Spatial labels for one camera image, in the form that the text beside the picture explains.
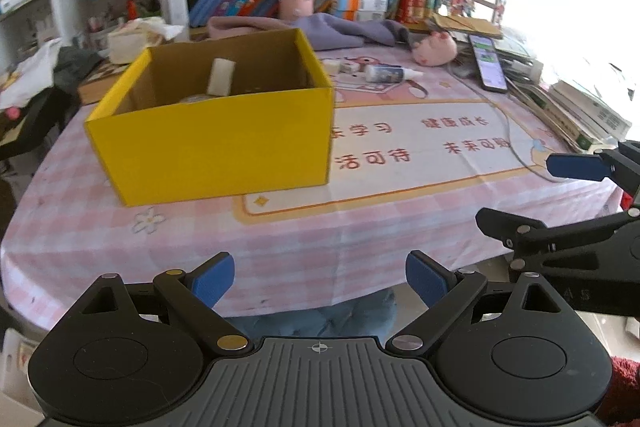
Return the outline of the pink plush toy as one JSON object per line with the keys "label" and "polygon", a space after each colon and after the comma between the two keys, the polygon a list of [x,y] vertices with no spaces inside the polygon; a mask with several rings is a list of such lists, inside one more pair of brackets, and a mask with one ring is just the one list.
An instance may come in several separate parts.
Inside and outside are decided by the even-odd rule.
{"label": "pink plush toy", "polygon": [[421,66],[438,67],[453,61],[458,48],[447,31],[434,31],[420,42],[413,43],[411,54]]}

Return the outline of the white dropper bottle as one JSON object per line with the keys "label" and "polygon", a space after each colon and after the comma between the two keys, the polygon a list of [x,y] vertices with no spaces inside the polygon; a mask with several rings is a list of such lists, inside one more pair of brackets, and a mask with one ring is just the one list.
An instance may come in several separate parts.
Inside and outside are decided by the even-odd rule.
{"label": "white dropper bottle", "polygon": [[423,77],[420,70],[387,64],[369,64],[363,69],[363,74],[368,83],[402,83]]}

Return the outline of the small white tube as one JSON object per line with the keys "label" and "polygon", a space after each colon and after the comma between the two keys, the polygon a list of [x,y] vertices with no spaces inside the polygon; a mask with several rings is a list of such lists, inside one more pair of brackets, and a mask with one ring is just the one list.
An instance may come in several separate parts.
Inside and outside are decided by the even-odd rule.
{"label": "small white tube", "polygon": [[363,64],[356,61],[346,60],[346,58],[341,58],[341,60],[337,60],[337,58],[324,58],[321,61],[321,64],[329,76],[358,76],[363,72],[364,67]]}

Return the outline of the stack of books right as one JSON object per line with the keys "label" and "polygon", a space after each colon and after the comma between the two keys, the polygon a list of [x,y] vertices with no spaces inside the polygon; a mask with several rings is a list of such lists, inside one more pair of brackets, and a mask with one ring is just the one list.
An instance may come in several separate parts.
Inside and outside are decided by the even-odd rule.
{"label": "stack of books right", "polygon": [[509,80],[511,92],[573,150],[592,153],[627,138],[631,122],[600,98],[563,80],[549,88]]}

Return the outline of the pink checkered tablecloth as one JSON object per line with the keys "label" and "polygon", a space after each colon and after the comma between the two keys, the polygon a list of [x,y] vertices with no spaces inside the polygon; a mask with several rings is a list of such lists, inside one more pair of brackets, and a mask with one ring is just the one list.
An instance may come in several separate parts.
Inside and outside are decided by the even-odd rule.
{"label": "pink checkered tablecloth", "polygon": [[400,202],[299,219],[245,222],[236,196],[122,205],[85,132],[88,109],[67,125],[32,178],[1,244],[10,306],[50,329],[106,272],[146,282],[190,270],[218,251],[235,282],[218,303],[232,317],[332,306],[400,284],[408,251],[459,268],[502,253],[477,230],[483,207],[565,225],[608,215],[620,202],[610,181],[520,174]]}

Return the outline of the yellow cardboard box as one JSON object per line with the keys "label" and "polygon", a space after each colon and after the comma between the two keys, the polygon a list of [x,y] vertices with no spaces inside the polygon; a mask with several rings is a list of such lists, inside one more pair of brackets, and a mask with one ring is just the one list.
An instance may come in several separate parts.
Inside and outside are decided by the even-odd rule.
{"label": "yellow cardboard box", "polygon": [[[231,92],[206,94],[215,58]],[[326,184],[334,91],[303,31],[145,49],[85,121],[127,206]]]}

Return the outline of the cartoon printed desk mat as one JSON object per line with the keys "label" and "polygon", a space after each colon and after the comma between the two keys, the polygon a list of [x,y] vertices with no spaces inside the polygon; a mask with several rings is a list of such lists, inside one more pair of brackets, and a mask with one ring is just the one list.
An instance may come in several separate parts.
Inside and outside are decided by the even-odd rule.
{"label": "cartoon printed desk mat", "polygon": [[504,95],[474,91],[446,69],[419,80],[331,76],[329,182],[233,199],[245,222],[299,219],[400,202],[520,174],[541,174],[561,150],[552,131]]}

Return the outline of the black smartphone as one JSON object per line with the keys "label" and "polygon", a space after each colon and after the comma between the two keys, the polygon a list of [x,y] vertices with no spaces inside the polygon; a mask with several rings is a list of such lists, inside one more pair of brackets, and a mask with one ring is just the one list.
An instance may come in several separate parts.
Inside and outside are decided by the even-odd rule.
{"label": "black smartphone", "polygon": [[506,76],[503,74],[498,53],[491,38],[469,35],[469,43],[483,89],[498,93],[508,92]]}

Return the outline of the white rectangular block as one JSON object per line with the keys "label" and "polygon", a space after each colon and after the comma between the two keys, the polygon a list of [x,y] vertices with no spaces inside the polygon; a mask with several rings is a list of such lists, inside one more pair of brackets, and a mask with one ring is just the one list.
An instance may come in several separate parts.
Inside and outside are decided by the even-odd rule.
{"label": "white rectangular block", "polygon": [[209,74],[206,94],[214,98],[228,96],[231,92],[234,70],[235,62],[226,58],[215,58]]}

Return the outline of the wooden chess box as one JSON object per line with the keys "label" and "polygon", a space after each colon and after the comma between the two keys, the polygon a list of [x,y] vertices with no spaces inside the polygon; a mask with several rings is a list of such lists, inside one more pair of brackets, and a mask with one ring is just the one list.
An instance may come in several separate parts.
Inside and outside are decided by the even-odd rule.
{"label": "wooden chess box", "polygon": [[78,86],[78,96],[82,105],[98,103],[111,90],[114,83],[127,69],[127,65],[113,64],[109,60],[96,66],[91,74]]}

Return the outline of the pile of clothes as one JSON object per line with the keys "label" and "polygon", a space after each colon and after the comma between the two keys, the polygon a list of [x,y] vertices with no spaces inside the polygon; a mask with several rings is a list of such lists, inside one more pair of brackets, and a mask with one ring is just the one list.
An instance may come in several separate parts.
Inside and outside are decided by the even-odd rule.
{"label": "pile of clothes", "polygon": [[80,84],[102,63],[100,54],[55,38],[3,74],[1,158],[30,152],[53,128],[63,128]]}

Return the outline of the white tissue pack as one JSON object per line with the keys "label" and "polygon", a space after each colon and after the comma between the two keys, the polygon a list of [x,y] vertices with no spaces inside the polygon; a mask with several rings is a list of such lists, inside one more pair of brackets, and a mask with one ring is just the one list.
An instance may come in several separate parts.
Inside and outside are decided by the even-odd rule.
{"label": "white tissue pack", "polygon": [[146,48],[174,40],[183,31],[158,16],[128,20],[107,35],[108,59],[115,65],[131,64]]}

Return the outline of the pink cloth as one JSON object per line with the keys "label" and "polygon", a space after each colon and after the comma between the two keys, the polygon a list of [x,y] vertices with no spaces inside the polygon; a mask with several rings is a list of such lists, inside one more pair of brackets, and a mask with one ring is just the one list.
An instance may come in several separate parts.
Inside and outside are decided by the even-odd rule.
{"label": "pink cloth", "polygon": [[283,20],[261,16],[212,16],[206,24],[208,38],[212,40],[292,28],[290,23]]}

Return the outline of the purple cloth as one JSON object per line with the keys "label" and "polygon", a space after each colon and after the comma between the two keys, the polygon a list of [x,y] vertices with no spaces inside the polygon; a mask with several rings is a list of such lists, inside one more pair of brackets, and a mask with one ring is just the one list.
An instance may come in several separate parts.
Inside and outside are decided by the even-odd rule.
{"label": "purple cloth", "polygon": [[411,46],[411,34],[401,23],[392,20],[343,20],[337,16],[318,13],[302,17],[291,24],[305,34],[315,51],[361,48],[368,43],[380,46]]}

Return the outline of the orange blue small box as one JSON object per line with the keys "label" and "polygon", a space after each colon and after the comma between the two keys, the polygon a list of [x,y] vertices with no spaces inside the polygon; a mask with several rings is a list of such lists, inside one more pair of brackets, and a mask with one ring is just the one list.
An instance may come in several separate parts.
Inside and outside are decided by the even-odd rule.
{"label": "orange blue small box", "polygon": [[384,20],[388,0],[332,0],[330,13],[342,20],[374,22]]}

